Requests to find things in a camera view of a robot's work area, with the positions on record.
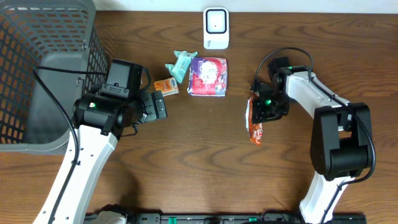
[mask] wooden table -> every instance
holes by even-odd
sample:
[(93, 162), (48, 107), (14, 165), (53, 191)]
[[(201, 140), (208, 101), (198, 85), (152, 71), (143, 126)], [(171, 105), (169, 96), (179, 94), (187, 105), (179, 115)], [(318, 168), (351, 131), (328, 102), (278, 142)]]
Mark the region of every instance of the wooden table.
[[(254, 213), (293, 210), (307, 193), (314, 169), (312, 119), (293, 104), (289, 115), (266, 123), (262, 146), (249, 141), (244, 113), (259, 62), (279, 47), (309, 51), (314, 71), (335, 93), (369, 105), (377, 167), (349, 186), (337, 212), (363, 212), (368, 223), (398, 219), (398, 16), (364, 14), (231, 13), (226, 50), (203, 48), (202, 13), (98, 12), (96, 29), (115, 58), (168, 78), (173, 50), (228, 59), (225, 98), (165, 97), (169, 117), (139, 126), (109, 158), (89, 212), (108, 203), (165, 213)], [(293, 65), (308, 63), (286, 51)], [(268, 81), (266, 69), (260, 76)], [(31, 223), (41, 209), (62, 156), (0, 154), (0, 223)]]

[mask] pink and white package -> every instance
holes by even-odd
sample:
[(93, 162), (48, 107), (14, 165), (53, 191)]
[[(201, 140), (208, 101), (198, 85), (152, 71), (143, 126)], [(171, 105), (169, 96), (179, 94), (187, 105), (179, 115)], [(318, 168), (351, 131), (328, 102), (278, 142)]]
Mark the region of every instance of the pink and white package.
[(192, 59), (188, 93), (192, 96), (225, 96), (228, 73), (225, 58)]

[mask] snack package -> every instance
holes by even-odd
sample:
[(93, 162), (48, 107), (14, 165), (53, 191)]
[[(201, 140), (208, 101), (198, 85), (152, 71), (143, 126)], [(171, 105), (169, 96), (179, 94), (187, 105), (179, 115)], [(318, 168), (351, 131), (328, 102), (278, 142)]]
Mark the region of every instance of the snack package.
[(178, 93), (177, 81), (174, 77), (166, 80), (154, 82), (155, 89), (160, 90), (163, 96), (169, 96)]
[(225, 96), (228, 73), (225, 58), (196, 57), (192, 60), (188, 93), (192, 96)]
[(170, 74), (172, 74), (172, 76), (181, 83), (192, 59), (198, 55), (198, 52), (188, 53), (186, 51), (179, 52), (174, 50), (174, 55), (177, 57), (175, 65), (165, 64), (165, 66), (169, 70)]
[(253, 115), (253, 100), (258, 96), (253, 94), (248, 100), (248, 106), (246, 107), (246, 129), (250, 136), (250, 141), (255, 145), (261, 145), (261, 137), (262, 137), (262, 123), (252, 124), (251, 117)]

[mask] white wall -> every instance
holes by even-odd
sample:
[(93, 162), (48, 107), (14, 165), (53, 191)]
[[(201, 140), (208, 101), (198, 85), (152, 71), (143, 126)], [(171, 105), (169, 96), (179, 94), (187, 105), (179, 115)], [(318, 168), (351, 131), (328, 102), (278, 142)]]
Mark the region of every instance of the white wall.
[(398, 0), (94, 0), (97, 10), (398, 13)]

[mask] plastic basket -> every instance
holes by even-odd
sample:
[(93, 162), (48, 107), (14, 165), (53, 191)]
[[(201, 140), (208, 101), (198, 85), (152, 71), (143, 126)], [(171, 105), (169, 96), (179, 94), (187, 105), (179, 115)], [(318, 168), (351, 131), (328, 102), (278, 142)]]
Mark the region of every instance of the plastic basket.
[[(106, 72), (95, 6), (92, 0), (7, 0), (0, 1), (0, 9), (0, 152), (64, 153), (67, 123), (35, 85), (32, 69)], [(76, 99), (106, 79), (47, 70), (39, 76), (71, 117)]]

